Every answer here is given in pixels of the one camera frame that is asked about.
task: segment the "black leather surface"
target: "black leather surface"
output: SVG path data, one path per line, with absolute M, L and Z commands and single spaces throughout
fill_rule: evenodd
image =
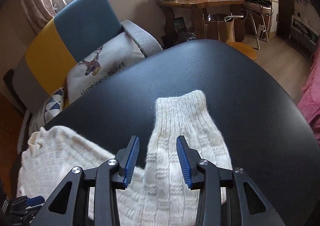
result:
M 320 196 L 320 149 L 282 87 L 255 62 L 213 40 L 167 49 L 108 78 L 53 119 L 112 153 L 140 138 L 145 165 L 159 97 L 202 90 L 229 149 L 287 226 L 302 225 Z

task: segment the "wooden table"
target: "wooden table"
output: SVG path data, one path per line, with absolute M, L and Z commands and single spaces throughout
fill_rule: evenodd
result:
M 173 21 L 174 12 L 172 7 L 189 8 L 193 16 L 196 28 L 197 39 L 205 39 L 205 23 L 204 20 L 208 17 L 207 8 L 220 5 L 242 4 L 243 0 L 174 0 L 174 1 L 159 1 L 158 5 L 165 15 L 164 31 L 167 38 L 172 42 L 176 42 L 178 35 L 176 33 Z

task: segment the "metal screw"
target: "metal screw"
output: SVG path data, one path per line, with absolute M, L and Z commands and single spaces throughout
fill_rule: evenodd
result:
M 235 172 L 236 172 L 236 173 L 243 173 L 243 168 L 241 168 L 241 167 L 236 167 L 236 168 L 235 168 Z
M 110 159 L 108 160 L 108 165 L 115 165 L 117 163 L 116 159 Z
M 81 168 L 80 168 L 79 166 L 76 166 L 76 167 L 74 167 L 71 171 L 72 171 L 73 173 L 80 173 Z
M 199 161 L 199 164 L 201 164 L 201 165 L 207 165 L 207 164 L 208 164 L 208 160 L 206 160 L 206 159 L 201 159 L 201 160 Z

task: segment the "white knitted sweater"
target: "white knitted sweater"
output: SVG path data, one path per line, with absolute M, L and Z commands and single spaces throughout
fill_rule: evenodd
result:
M 190 148 L 218 167 L 232 169 L 222 135 L 206 109 L 202 91 L 156 101 L 156 123 L 151 135 L 145 169 L 136 167 L 125 191 L 117 190 L 120 223 L 124 226 L 167 226 L 195 224 L 198 191 L 184 183 L 176 138 L 184 135 Z M 89 169 L 114 154 L 86 140 L 67 127 L 41 128 L 28 141 L 22 154 L 18 196 L 45 199 L 74 167 Z M 89 217 L 93 219 L 93 189 Z M 226 199 L 221 191 L 221 200 Z

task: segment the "wooden tabletop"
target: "wooden tabletop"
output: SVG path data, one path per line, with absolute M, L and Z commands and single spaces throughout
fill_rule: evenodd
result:
M 159 6 L 181 8 L 208 8 L 220 5 L 241 4 L 243 0 L 173 0 L 159 1 Z

